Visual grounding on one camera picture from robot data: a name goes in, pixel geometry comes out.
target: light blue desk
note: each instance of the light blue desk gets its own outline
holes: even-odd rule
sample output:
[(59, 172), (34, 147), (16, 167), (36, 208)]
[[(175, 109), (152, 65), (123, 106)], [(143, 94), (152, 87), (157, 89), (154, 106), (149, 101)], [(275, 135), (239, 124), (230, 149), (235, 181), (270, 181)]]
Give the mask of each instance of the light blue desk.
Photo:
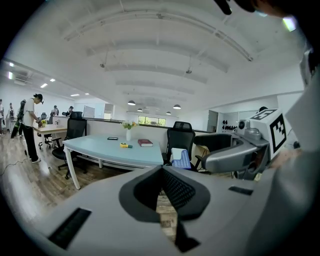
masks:
[[(163, 165), (158, 141), (152, 141), (152, 147), (141, 147), (137, 139), (126, 141), (125, 137), (118, 140), (109, 140), (112, 135), (88, 135), (63, 141), (64, 152), (70, 170), (73, 183), (80, 189), (71, 159), (71, 151), (77, 151), (83, 155), (98, 159), (99, 167), (102, 168), (102, 160), (109, 166), (134, 170), (134, 168), (148, 168)], [(133, 148), (121, 148), (120, 143), (127, 143)]]

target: flower vase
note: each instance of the flower vase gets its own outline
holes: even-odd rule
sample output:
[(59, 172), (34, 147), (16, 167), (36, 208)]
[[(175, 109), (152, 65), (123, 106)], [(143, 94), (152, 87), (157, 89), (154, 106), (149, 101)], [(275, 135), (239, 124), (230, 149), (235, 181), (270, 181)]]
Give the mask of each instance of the flower vase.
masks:
[(126, 130), (126, 140), (128, 142), (131, 141), (131, 129)]

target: white ceiling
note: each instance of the white ceiling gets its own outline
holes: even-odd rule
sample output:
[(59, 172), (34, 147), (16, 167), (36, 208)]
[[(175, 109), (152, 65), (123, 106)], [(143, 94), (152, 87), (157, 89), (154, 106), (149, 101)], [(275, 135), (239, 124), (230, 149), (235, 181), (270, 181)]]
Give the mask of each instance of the white ceiling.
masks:
[[(12, 79), (9, 79), (9, 72), (13, 73)], [(13, 64), (13, 67), (10, 66), (10, 62), (8, 61), (3, 60), (1, 62), (0, 81), (6, 84), (40, 90), (69, 100), (92, 98), (92, 96), (85, 95), (85, 92), (63, 83), (56, 77), (48, 76), (34, 69), (17, 64), (16, 62)], [(79, 96), (71, 97), (71, 95), (74, 94), (79, 94)]]
[(211, 108), (243, 97), (235, 79), (245, 86), (250, 70), (298, 63), (302, 45), (281, 19), (230, 6), (226, 16), (213, 0), (52, 0), (6, 58), (129, 111)]

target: white vase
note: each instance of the white vase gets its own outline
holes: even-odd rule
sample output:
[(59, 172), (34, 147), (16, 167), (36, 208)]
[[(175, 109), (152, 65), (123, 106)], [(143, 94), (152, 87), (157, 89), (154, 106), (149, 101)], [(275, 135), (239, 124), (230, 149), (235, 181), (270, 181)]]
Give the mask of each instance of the white vase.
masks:
[(128, 142), (131, 141), (131, 129), (126, 130), (126, 140)]

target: wooden floor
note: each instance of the wooden floor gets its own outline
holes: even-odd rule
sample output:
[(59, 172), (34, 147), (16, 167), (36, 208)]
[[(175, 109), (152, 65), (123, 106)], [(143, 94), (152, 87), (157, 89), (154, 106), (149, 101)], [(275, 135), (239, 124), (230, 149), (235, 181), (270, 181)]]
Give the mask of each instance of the wooden floor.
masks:
[[(38, 147), (40, 137), (35, 136), (36, 148), (41, 162), (31, 163), (24, 152), (24, 137), (16, 136), (14, 141), (7, 133), (0, 137), (0, 189), (16, 218), (30, 225), (35, 224), (60, 202), (77, 193), (72, 178), (65, 179), (66, 168), (58, 170), (63, 160), (55, 158), (49, 151), (47, 157), (51, 168), (42, 168), (43, 151)], [(124, 170), (103, 167), (88, 162), (87, 173), (74, 167), (80, 186), (112, 176), (126, 173)], [(160, 195), (157, 212), (161, 217), (161, 227), (172, 241), (176, 237), (177, 213), (165, 195)]]

